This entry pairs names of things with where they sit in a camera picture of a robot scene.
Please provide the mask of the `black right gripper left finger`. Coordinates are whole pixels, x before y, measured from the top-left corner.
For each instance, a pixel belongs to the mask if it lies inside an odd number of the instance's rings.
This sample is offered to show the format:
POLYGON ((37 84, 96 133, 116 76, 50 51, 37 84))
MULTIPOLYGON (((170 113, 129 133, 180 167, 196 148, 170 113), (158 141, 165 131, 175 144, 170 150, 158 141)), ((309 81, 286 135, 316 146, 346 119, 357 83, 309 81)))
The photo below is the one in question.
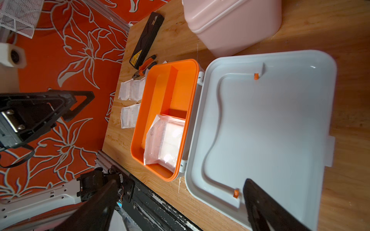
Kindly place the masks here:
POLYGON ((55 231, 108 231, 117 204, 118 183, 110 180, 55 231))

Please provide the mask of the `grey first aid box orange handle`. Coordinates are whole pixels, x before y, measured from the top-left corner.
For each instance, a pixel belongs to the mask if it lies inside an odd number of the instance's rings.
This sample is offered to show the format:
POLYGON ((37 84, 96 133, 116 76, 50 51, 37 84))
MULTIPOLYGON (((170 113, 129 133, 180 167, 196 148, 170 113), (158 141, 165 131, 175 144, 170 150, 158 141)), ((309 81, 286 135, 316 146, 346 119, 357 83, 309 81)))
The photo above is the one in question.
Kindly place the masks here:
POLYGON ((318 227, 337 76, 335 60, 306 50, 158 64, 146 77, 133 159, 165 182, 181 174, 199 201, 250 228, 243 187, 252 179, 310 230, 318 227), (144 164, 156 115, 185 120, 174 172, 144 164))

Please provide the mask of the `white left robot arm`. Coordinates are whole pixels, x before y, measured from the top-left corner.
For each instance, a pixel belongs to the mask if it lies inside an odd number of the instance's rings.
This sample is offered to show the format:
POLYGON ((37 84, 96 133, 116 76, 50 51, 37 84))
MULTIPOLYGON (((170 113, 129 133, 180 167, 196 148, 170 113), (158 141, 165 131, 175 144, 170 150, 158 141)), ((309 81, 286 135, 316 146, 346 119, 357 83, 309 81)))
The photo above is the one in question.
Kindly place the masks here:
MULTIPOLYGON (((74 119, 92 100, 92 91, 49 90, 1 94, 1 151, 24 148, 27 155, 7 169, 27 163, 36 153, 30 143, 56 127, 58 120, 74 119)), ((96 168, 80 177, 39 193, 1 203, 1 229, 69 205, 83 203, 94 215, 105 215, 102 228, 109 228, 119 196, 129 201, 134 182, 117 168, 96 168)))

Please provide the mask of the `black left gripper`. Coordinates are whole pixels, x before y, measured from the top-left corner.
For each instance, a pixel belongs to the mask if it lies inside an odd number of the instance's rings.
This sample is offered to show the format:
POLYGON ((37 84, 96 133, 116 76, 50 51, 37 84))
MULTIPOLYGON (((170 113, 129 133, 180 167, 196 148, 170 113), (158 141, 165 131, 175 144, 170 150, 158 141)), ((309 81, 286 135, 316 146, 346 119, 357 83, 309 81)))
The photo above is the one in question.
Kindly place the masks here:
POLYGON ((24 146, 48 133, 62 118, 74 119, 93 99, 92 91, 48 90, 1 94, 1 148, 24 146))

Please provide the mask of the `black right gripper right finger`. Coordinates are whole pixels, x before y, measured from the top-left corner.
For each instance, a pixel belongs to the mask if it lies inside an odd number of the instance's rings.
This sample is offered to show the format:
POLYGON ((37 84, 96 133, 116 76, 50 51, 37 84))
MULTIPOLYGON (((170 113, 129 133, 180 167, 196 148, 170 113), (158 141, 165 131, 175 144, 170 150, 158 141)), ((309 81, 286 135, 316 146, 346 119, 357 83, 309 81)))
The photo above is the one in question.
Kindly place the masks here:
POLYGON ((246 180, 243 187, 243 196, 248 221, 253 231, 309 230, 252 179, 246 180))

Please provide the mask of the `pink first aid box white handle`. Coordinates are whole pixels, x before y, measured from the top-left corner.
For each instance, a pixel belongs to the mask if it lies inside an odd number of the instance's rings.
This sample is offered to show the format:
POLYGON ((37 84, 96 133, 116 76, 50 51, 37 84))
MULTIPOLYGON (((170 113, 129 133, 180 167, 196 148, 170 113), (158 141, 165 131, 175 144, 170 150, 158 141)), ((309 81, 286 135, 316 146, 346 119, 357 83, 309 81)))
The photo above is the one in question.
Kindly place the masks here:
POLYGON ((281 0, 183 1, 189 29, 215 57, 231 56, 275 35, 281 0))

